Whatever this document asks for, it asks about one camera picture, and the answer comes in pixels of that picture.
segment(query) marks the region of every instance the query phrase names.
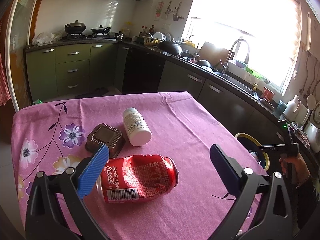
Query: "bracelet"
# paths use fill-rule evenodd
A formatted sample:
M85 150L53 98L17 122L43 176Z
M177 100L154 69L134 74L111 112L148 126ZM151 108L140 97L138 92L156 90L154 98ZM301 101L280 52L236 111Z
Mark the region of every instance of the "bracelet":
M296 186L296 188L300 187L302 184L304 184L309 178L311 177L311 173L309 172L309 175L307 178L305 178L302 182L299 182Z

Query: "table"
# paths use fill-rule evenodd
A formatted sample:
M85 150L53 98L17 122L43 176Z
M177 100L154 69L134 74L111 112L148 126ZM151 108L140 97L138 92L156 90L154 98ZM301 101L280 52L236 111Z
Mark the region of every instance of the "table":
M128 107L138 109L152 132L152 139L142 147L130 145L125 134L122 113ZM29 106L17 112L12 127L12 160L24 224L36 173L59 174L90 156L84 147L86 137L99 123L124 133L126 144L119 157L161 154L171 157L179 171L179 183L172 192L150 202L106 204L95 188L84 197L93 217L114 240L207 239L234 202L232 196L223 199L227 190L210 161L209 149L214 143L242 167L266 175L248 151L187 92L73 99ZM58 198L70 228L79 233L63 197L58 194ZM249 227L258 202L256 197L243 231Z

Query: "barcode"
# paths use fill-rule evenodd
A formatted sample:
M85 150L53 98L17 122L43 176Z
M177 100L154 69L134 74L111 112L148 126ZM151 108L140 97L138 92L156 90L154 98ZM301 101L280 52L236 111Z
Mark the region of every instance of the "barcode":
M107 190L108 200L135 200L139 199L138 190L134 188L109 189Z

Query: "human hand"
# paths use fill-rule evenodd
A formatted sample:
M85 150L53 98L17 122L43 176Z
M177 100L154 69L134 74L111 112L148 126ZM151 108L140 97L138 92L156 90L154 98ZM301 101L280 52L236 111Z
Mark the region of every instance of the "human hand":
M309 172L308 167L307 167L307 165L306 165L306 163L300 153L298 153L297 157L290 156L290 157L285 158L284 161L287 163L294 164L295 169L296 169L296 173L297 173L297 183L301 183L308 178L310 172ZM282 172L286 173L287 169L285 168L285 165L283 163L282 158L279 159L279 162L280 162L280 165L282 168Z

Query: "coca-cola can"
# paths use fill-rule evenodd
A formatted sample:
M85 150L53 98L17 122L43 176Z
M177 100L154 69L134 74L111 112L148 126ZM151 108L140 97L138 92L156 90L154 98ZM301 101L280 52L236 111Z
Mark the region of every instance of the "coca-cola can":
M168 194L177 184L173 160L153 154L109 159L96 182L106 203L149 201Z

